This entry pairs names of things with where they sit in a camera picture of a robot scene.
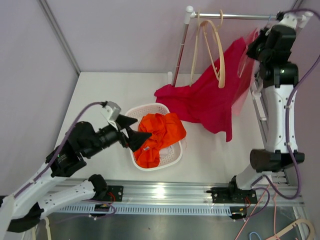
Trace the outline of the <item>magenta t shirt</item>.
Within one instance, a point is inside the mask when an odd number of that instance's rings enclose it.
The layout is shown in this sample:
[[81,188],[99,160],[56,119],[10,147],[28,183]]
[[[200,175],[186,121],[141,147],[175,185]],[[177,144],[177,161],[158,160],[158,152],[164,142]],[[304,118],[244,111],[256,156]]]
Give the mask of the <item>magenta t shirt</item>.
[[230,142],[233,138],[232,105],[240,81],[237,71],[245,48],[245,39],[240,37],[224,52],[224,88],[218,88],[218,80],[209,66],[191,87],[167,84],[156,90],[156,102],[167,106],[182,121],[200,123],[213,134],[224,132],[226,141]]

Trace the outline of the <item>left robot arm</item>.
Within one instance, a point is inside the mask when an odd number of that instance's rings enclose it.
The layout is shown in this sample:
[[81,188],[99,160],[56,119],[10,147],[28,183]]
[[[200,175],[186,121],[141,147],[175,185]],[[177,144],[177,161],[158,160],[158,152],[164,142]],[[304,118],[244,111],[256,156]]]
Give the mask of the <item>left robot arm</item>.
[[105,201],[109,186],[100,174],[93,174],[82,183],[56,193],[51,189],[64,182],[74,173],[86,166],[86,159],[100,153],[113,144],[120,143],[123,148],[138,150],[151,136],[150,132],[131,129],[136,118],[119,115],[115,126],[107,126],[95,131],[87,121],[72,126],[66,141],[51,152],[31,180],[27,189],[15,192],[13,212],[9,220],[1,220],[6,231],[22,233],[35,227],[51,213],[80,201]]

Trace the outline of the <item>beige hanger of white shirt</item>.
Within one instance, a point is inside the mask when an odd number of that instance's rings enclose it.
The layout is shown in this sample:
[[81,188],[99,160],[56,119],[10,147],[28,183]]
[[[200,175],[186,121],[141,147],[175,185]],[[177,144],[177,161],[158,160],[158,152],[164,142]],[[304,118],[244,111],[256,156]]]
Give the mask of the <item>beige hanger of white shirt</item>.
[[193,79],[194,74],[197,66],[197,58],[198,58],[198,49],[199,49],[199,35],[200,35],[200,10],[197,12],[197,30],[195,35],[195,45],[194,45],[194,51],[193,51],[193,59],[192,59],[192,65],[191,65],[191,73],[190,73],[190,82],[189,86],[191,87],[193,85]]

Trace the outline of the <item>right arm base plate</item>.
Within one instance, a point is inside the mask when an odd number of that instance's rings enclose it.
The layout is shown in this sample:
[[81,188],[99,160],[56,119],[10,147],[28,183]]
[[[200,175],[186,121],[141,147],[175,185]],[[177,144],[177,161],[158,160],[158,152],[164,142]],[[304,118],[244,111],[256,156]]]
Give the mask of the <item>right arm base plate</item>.
[[228,187],[212,187],[206,191],[211,195],[213,204],[236,204],[230,206],[230,218],[240,220],[247,217],[248,209],[258,203],[255,190],[242,190],[234,185]]

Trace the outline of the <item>beige hanger of orange shirt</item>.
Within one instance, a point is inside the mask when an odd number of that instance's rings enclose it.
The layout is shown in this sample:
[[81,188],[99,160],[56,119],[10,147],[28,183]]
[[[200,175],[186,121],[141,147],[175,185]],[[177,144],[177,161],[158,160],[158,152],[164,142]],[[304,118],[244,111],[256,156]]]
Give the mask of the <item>beige hanger of orange shirt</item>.
[[[204,20],[200,23],[199,28],[200,28],[200,30],[202,30],[205,44],[207,47],[207,51],[209,54],[211,66],[212,66],[213,72],[216,76],[216,79],[218,80],[218,88],[223,89],[225,87],[225,83],[226,83],[226,65],[225,65],[225,56],[224,56],[224,51],[223,51],[223,47],[222,47],[222,42],[221,42],[221,38],[219,35],[219,29],[222,27],[223,20],[224,20],[223,11],[221,9],[219,10],[219,17],[220,17],[220,24],[218,26],[216,26],[211,20]],[[210,44],[208,41],[207,28],[209,28],[212,31],[212,33],[211,33],[212,39],[217,46],[217,51],[218,51],[218,55],[219,55],[219,57],[218,57],[219,67],[217,67],[215,65],[215,61],[213,60],[213,57],[212,57]]]

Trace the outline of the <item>white t shirt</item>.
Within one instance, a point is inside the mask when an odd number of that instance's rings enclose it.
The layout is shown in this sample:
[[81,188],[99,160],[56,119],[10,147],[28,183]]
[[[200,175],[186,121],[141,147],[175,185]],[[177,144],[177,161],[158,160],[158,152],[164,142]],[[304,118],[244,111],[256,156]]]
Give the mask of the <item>white t shirt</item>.
[[165,158],[166,156],[170,155],[171,152],[173,151],[173,146],[168,146],[166,148],[162,148],[160,151],[159,151],[159,156],[160,158]]

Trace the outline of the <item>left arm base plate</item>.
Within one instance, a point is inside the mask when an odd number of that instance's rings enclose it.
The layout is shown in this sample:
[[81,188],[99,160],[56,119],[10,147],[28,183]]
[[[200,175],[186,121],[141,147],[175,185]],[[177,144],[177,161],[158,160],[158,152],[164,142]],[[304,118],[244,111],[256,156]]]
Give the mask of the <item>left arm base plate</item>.
[[110,185],[106,195],[100,199],[91,199],[89,202],[94,204],[90,215],[93,217],[104,217],[114,215],[115,207],[113,204],[122,202],[124,187],[122,185]]

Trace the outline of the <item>orange t shirt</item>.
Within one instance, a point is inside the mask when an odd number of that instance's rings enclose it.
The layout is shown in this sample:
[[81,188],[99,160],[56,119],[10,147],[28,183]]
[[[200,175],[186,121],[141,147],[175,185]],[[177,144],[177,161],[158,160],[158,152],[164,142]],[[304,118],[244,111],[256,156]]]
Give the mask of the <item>orange t shirt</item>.
[[149,113],[141,119],[138,131],[152,134],[142,147],[134,152],[137,165],[145,169],[158,167],[160,150],[176,144],[187,135],[176,113]]

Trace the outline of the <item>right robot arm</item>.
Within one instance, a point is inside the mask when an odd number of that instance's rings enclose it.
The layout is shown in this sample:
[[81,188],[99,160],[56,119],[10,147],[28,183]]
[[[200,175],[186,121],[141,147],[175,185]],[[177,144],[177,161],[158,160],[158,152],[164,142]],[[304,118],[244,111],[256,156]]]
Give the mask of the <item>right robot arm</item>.
[[298,87],[298,66],[289,61],[291,48],[296,40],[294,27],[276,24],[260,30],[256,40],[249,44],[247,56],[258,61],[258,77],[267,101],[266,142],[263,149],[250,152],[250,164],[234,176],[235,185],[227,191],[232,202],[240,202],[246,191],[262,179],[272,183],[268,174],[298,165],[305,155],[299,152],[295,139],[294,105]]

